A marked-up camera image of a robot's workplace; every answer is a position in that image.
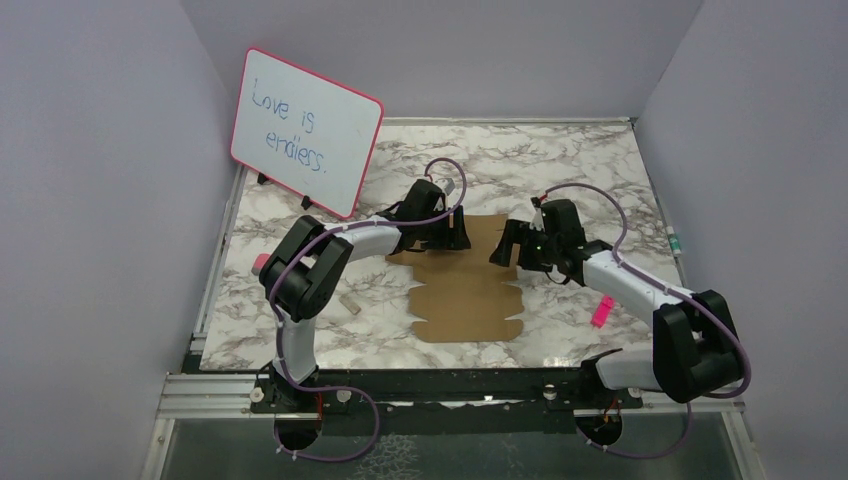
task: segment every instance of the red whiteboard frame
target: red whiteboard frame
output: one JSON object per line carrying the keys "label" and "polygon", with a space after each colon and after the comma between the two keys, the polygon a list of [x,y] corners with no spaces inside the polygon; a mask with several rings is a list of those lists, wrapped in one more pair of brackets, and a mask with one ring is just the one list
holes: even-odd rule
{"label": "red whiteboard frame", "polygon": [[[298,70],[302,70],[302,71],[304,71],[304,72],[306,72],[306,73],[308,73],[312,76],[318,77],[318,78],[320,78],[324,81],[330,82],[333,85],[344,88],[345,90],[348,90],[351,93],[355,93],[355,94],[357,94],[361,97],[367,98],[368,100],[371,100],[372,102],[374,102],[374,103],[376,103],[377,105],[380,106],[380,118],[377,119],[377,129],[374,130],[374,138],[371,139],[371,149],[368,150],[368,158],[365,159],[365,168],[362,170],[362,177],[359,179],[359,187],[356,188],[356,196],[353,199],[353,206],[351,207],[350,212],[347,213],[347,214],[343,214],[341,212],[336,212],[335,210],[327,208],[325,205],[322,205],[322,204],[320,204],[320,203],[318,203],[318,202],[316,202],[316,201],[314,201],[310,198],[310,201],[314,205],[321,207],[322,209],[332,213],[333,215],[339,217],[342,220],[346,220],[346,219],[352,217],[354,212],[356,212],[356,205],[359,204],[359,194],[362,193],[362,184],[365,183],[365,174],[368,172],[368,167],[371,165],[371,155],[374,154],[374,146],[377,144],[377,134],[380,133],[380,127],[383,125],[383,115],[385,114],[385,107],[383,106],[383,102],[381,102],[379,99],[377,99],[375,97],[372,97],[371,95],[368,95],[366,93],[360,92],[359,90],[348,87],[347,85],[339,83],[336,80],[333,80],[332,78],[328,78],[328,77],[321,75],[320,73],[314,72],[314,71],[312,71],[312,70],[310,70],[306,67],[302,67],[302,66],[300,66],[296,63],[290,62],[290,61],[288,61],[284,58],[281,58],[277,55],[274,55],[273,53],[266,52],[265,50],[262,50],[259,47],[248,48],[247,52],[245,52],[245,54],[244,54],[244,66],[242,67],[241,84],[239,85],[238,103],[236,104],[236,118],[233,121],[233,133],[230,136],[230,139],[231,139],[230,140],[230,156],[233,157],[233,160],[235,160],[236,162],[238,162],[238,163],[244,165],[245,167],[255,171],[256,173],[262,173],[262,172],[260,172],[259,170],[256,170],[255,168],[251,167],[250,165],[244,163],[239,158],[237,158],[235,155],[233,155],[233,139],[235,139],[235,134],[236,134],[236,126],[237,126],[236,124],[238,122],[238,109],[239,109],[239,107],[241,107],[241,94],[242,94],[242,90],[244,89],[244,71],[247,68],[247,56],[253,50],[255,50],[255,51],[257,51],[257,52],[259,52],[263,55],[267,55],[267,56],[273,58],[274,60],[283,62],[283,63],[285,63],[285,64],[287,64],[291,67],[294,67]],[[286,185],[285,183],[277,180],[276,178],[269,177],[268,175],[265,175],[265,176],[268,177],[269,180],[273,181],[277,185],[282,186],[286,190],[289,190],[290,192],[293,192],[293,193],[299,195],[300,197],[304,196],[303,193],[298,192],[294,188]]]}

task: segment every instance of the cardboard flap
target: cardboard flap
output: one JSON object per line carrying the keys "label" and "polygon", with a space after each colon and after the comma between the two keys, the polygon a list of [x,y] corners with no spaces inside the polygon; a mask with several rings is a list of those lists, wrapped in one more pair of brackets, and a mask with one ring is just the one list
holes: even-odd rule
{"label": "cardboard flap", "polygon": [[387,257],[410,265],[424,285],[409,291],[409,312],[426,321],[412,330],[425,342],[495,342],[521,334],[524,322],[506,317],[524,311],[521,289],[503,282],[518,278],[515,267],[489,263],[506,215],[466,216],[471,249],[459,252],[402,252]]}

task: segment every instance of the pink marker cap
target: pink marker cap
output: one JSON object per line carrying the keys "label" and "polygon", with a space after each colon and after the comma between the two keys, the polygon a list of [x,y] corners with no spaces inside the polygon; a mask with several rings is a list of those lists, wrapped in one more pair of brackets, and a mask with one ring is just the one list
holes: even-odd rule
{"label": "pink marker cap", "polygon": [[601,328],[607,323],[607,317],[609,317],[609,312],[612,311],[612,307],[615,306],[615,299],[604,295],[604,298],[601,299],[601,303],[598,305],[598,309],[595,310],[595,314],[592,315],[592,325]]}

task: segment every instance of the glass panel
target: glass panel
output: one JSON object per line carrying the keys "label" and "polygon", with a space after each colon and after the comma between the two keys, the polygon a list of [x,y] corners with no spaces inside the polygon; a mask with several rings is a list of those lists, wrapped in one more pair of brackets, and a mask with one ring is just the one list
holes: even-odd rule
{"label": "glass panel", "polygon": [[[616,447],[654,452],[682,431],[680,415],[625,417]],[[340,455],[365,438],[322,436],[311,453]],[[441,479],[741,478],[720,414],[696,414],[687,444],[671,457],[627,460],[587,447],[577,435],[385,435],[344,464],[292,462],[276,455],[270,420],[179,420],[163,478]]]}

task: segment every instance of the pink tag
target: pink tag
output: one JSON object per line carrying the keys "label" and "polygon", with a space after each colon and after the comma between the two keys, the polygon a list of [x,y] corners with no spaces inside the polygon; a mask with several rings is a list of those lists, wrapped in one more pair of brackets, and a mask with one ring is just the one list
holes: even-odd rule
{"label": "pink tag", "polygon": [[271,258],[271,255],[267,253],[260,253],[256,260],[253,261],[253,268],[250,269],[250,273],[254,275],[259,275],[259,272],[262,271],[262,267],[265,266],[265,262]]}
{"label": "pink tag", "polygon": [[614,306],[615,299],[608,295],[604,295],[604,298],[598,305],[598,309],[595,310],[595,314],[592,315],[592,325],[598,328],[603,327],[607,323],[607,317],[609,316],[609,312],[612,311],[612,307]]}

